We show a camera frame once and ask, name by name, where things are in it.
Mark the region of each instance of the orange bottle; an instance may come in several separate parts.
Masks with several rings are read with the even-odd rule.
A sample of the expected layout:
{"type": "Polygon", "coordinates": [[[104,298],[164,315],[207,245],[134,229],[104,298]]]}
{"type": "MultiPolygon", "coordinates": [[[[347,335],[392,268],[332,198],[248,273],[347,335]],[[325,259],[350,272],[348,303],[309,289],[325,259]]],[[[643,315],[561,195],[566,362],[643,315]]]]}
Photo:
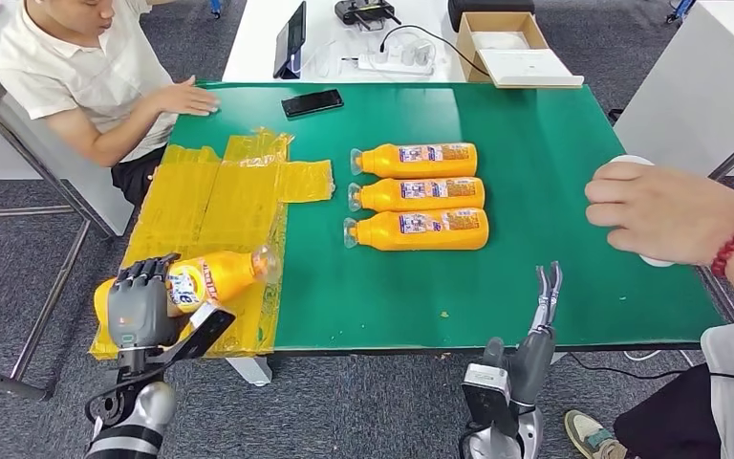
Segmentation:
{"type": "Polygon", "coordinates": [[[380,251],[476,251],[488,240],[488,219],[480,208],[382,212],[367,220],[344,221],[344,245],[380,251]]]}
{"type": "Polygon", "coordinates": [[[454,179],[382,179],[347,188],[350,210],[427,210],[432,208],[482,208],[486,202],[483,181],[476,177],[454,179]]]}
{"type": "MultiPolygon", "coordinates": [[[[223,303],[255,282],[277,282],[280,274],[280,259],[268,246],[252,253],[216,251],[177,261],[167,271],[167,314],[192,313],[209,298],[223,303]]],[[[103,325],[108,324],[108,291],[114,279],[106,280],[94,292],[94,309],[103,325]]]]}
{"type": "Polygon", "coordinates": [[[392,145],[350,152],[353,175],[369,172],[394,179],[427,179],[473,176],[477,172],[477,148],[473,143],[392,145]]]}

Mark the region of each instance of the shoe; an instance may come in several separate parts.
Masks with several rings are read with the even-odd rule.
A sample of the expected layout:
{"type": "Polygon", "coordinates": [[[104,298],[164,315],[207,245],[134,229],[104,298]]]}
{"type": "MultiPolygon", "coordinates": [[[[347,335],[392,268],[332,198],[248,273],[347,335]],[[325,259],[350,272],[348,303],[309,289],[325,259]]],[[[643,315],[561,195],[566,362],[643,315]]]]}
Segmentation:
{"type": "Polygon", "coordinates": [[[624,459],[626,447],[595,419],[572,409],[564,415],[564,428],[572,444],[587,459],[624,459]]]}

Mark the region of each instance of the robotic arm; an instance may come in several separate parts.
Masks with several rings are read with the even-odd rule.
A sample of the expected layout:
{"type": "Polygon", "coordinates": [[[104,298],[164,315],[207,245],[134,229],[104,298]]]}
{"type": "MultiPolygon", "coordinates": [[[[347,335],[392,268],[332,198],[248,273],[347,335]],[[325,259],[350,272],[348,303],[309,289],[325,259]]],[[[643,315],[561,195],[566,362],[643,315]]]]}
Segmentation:
{"type": "Polygon", "coordinates": [[[557,261],[536,267],[540,283],[538,307],[528,335],[512,355],[499,338],[488,342],[482,364],[465,371],[463,393],[471,412],[468,431],[460,439],[460,457],[535,459],[543,439],[543,420],[536,406],[555,351],[552,321],[562,273],[557,261]]]}
{"type": "Polygon", "coordinates": [[[178,257],[171,253],[134,263],[111,286],[108,331],[119,348],[117,383],[86,403],[86,418],[94,423],[86,459],[155,458],[176,410],[164,371],[176,361],[202,356],[235,319],[216,309],[185,340],[162,348],[175,344],[186,324],[185,317],[167,315],[164,279],[178,257]]]}

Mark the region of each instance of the human hand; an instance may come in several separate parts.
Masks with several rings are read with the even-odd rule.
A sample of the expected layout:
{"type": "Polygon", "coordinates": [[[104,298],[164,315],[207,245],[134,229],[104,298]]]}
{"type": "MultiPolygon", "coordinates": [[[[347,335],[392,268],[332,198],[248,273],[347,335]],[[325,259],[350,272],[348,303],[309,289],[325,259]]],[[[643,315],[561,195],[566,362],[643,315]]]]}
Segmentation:
{"type": "Polygon", "coordinates": [[[706,265],[734,234],[734,190],[674,169],[601,166],[585,189],[587,219],[616,227],[612,247],[676,263],[706,265]]]}
{"type": "Polygon", "coordinates": [[[206,89],[196,88],[195,76],[187,81],[164,86],[142,100],[159,113],[177,113],[205,117],[218,111],[220,101],[206,89]]]}

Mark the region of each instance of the person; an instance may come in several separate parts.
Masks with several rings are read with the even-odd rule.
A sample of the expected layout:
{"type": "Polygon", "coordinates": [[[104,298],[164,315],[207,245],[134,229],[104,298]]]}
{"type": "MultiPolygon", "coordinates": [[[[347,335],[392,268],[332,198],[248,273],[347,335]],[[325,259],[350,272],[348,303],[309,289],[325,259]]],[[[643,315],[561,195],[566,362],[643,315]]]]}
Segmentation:
{"type": "Polygon", "coordinates": [[[75,151],[111,167],[139,206],[178,115],[207,116],[218,100],[174,84],[140,26],[172,0],[23,0],[2,31],[0,81],[33,120],[75,151]]]}
{"type": "MultiPolygon", "coordinates": [[[[710,265],[734,236],[734,190],[677,170],[600,167],[586,186],[587,218],[613,227],[609,243],[660,260],[710,265]]],[[[725,275],[734,286],[734,252],[725,275]]],[[[734,324],[702,335],[706,364],[679,375],[615,420],[615,435],[571,410],[564,425],[588,459],[734,459],[734,324]]]]}

